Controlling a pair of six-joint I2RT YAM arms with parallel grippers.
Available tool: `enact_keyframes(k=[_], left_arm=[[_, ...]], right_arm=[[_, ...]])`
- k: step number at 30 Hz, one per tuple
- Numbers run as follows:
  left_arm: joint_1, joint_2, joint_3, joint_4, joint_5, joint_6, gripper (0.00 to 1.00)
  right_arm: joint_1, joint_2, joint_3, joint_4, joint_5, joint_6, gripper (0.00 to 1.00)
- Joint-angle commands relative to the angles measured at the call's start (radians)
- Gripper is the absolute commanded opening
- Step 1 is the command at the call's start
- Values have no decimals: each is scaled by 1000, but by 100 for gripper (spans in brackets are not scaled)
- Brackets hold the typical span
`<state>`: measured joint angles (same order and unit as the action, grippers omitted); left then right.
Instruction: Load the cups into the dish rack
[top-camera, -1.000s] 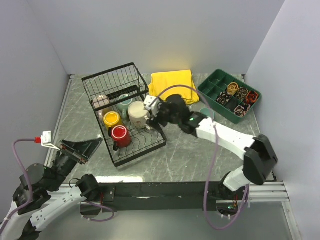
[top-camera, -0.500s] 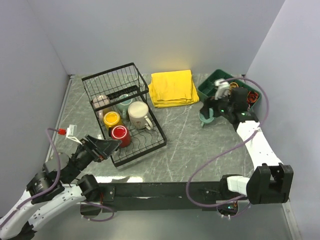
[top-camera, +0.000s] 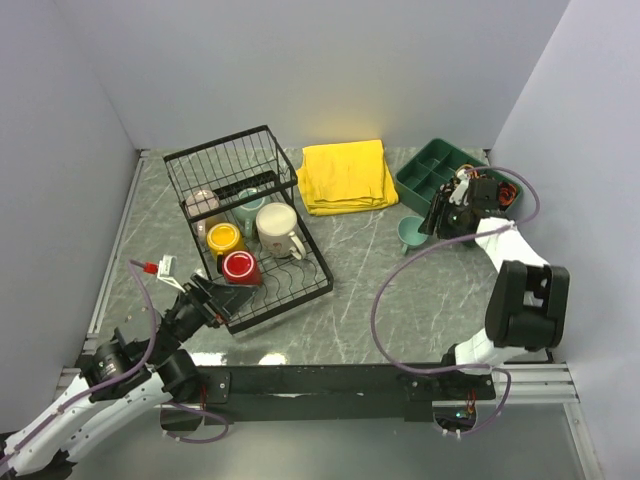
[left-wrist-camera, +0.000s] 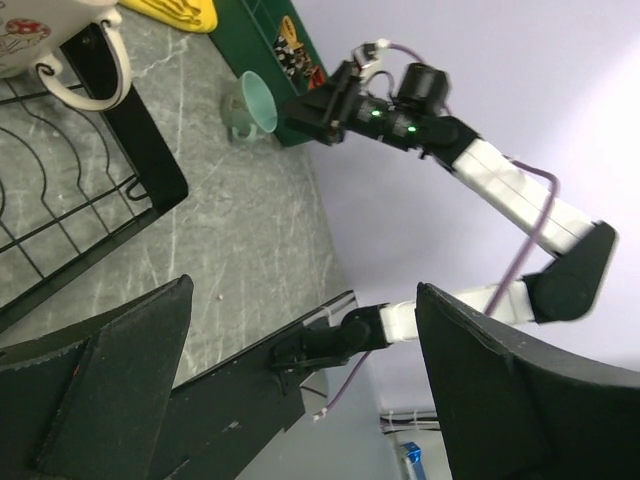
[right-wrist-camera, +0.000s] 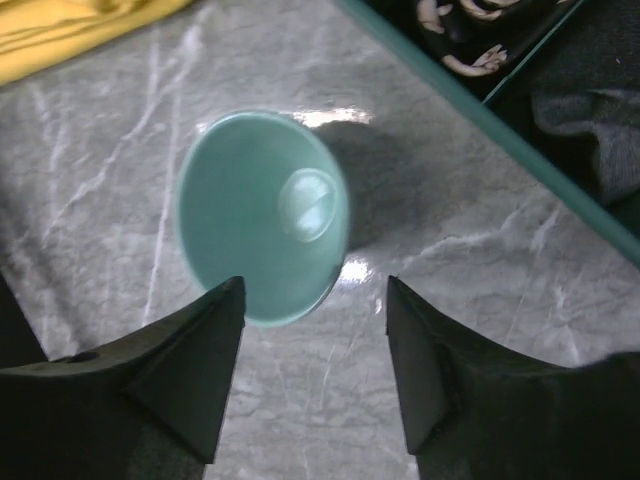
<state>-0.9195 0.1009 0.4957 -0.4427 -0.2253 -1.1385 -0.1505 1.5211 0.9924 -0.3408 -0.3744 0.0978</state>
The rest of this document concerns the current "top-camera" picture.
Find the red mug black handle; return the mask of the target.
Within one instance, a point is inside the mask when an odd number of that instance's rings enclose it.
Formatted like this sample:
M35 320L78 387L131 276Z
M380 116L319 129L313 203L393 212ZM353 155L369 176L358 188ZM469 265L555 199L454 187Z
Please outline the red mug black handle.
M244 250L231 252L224 257L222 274L231 284L248 286L262 284L262 273L256 258Z

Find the teal ceramic cup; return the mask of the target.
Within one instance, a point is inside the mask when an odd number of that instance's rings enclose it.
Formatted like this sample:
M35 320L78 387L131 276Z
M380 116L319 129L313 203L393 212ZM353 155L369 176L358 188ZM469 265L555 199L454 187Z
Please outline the teal ceramic cup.
M429 238L427 234L420 233L419 227L423 219L417 216L406 216L397 225L397 235L402 243L402 253L406 255L409 250L423 245Z

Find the yellow mug black handle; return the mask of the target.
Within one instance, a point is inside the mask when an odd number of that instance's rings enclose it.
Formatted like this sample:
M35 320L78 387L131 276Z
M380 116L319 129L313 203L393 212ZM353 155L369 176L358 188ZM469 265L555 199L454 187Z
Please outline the yellow mug black handle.
M212 226L207 232L206 242L215 260L232 252L245 250L244 239L239 228L228 222Z

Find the grey-green ceramic mug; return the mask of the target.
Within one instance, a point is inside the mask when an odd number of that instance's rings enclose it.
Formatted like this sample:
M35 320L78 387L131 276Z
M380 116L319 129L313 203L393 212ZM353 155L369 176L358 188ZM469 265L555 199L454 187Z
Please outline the grey-green ceramic mug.
M256 218L259 211L267 204L266 197L249 200L249 197L257 195L260 190L255 187L246 188L239 192L238 199L241 204L232 209L236 225L239 227L245 239L253 239L256 235Z

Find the dark green cup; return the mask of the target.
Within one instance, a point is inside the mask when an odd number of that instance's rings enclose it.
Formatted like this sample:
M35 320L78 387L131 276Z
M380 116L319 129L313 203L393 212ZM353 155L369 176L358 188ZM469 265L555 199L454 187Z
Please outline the dark green cup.
M276 259L306 258L306 249L297 234L297 214L284 202L273 202L262 207L256 216L259 240L267 252Z

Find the pink iridescent mug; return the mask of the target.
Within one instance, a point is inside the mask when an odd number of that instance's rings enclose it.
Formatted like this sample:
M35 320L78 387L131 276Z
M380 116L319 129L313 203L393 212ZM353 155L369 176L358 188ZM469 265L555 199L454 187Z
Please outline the pink iridescent mug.
M210 190L200 190L190 195L185 202L185 206L190 219L199 215L206 215L205 218L195 223L196 233L201 242L206 241L206 235L212 227L224 221L223 216L213 214L213 211L219 208L220 202L217 195Z

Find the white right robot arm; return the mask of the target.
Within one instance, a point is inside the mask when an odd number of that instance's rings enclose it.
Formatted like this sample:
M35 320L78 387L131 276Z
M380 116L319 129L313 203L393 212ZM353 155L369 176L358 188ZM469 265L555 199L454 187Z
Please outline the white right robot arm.
M460 398L480 365L500 366L527 352L555 348L563 338L569 271L552 265L527 243L501 210L501 184L493 178L452 179L436 191L419 231L440 240L461 237L489 257L497 278L484 327L449 348L438 374L441 392Z

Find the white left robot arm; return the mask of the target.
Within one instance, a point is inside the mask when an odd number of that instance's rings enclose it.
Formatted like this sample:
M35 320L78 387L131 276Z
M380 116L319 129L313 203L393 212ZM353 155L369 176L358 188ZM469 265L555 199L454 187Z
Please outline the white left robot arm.
M200 374L183 343L204 326L226 323L257 291L194 274L164 313L148 303L148 339L125 342L116 332L42 414L2 441L3 477L28 477L75 463L144 411L193 399L201 388Z

